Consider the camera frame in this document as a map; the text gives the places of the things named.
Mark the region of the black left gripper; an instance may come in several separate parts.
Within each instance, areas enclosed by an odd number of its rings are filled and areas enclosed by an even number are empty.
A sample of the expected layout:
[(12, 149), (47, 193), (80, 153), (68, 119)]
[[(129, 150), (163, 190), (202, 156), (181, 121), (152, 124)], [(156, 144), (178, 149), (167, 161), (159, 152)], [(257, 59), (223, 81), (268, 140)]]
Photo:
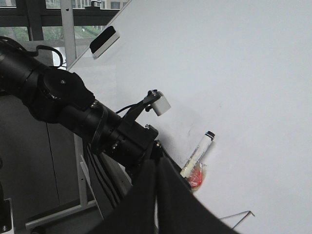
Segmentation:
[(109, 136), (107, 155), (125, 167), (130, 176), (138, 175), (146, 151), (153, 145), (158, 130), (137, 122), (120, 124)]

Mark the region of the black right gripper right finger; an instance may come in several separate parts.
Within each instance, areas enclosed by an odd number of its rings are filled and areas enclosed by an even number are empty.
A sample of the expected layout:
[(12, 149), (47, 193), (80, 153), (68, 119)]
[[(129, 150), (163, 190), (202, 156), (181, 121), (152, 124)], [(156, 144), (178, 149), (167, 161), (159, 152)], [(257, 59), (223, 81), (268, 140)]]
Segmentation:
[(159, 160), (156, 191), (160, 234), (237, 233), (196, 199), (167, 158)]

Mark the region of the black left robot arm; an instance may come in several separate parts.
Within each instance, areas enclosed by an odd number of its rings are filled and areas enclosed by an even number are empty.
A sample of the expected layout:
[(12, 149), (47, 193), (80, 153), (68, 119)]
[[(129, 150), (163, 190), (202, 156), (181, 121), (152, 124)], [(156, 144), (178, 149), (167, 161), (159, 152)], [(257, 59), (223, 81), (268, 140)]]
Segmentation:
[(95, 155), (105, 153), (123, 165), (130, 176), (136, 175), (147, 159), (157, 159), (158, 131), (142, 126), (136, 119), (161, 99), (161, 92), (151, 90), (139, 103), (126, 107), (119, 116), (96, 100), (80, 76), (47, 66), (8, 37), (0, 38), (0, 87), (19, 98), (31, 115), (46, 123), (58, 123), (89, 143)]

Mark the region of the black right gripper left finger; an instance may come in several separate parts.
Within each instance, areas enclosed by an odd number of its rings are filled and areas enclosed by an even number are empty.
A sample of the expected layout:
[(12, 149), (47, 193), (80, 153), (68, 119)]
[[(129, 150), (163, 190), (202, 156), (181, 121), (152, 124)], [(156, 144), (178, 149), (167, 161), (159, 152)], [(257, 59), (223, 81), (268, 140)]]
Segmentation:
[(155, 229), (156, 164), (143, 163), (134, 185), (91, 234), (153, 234)]

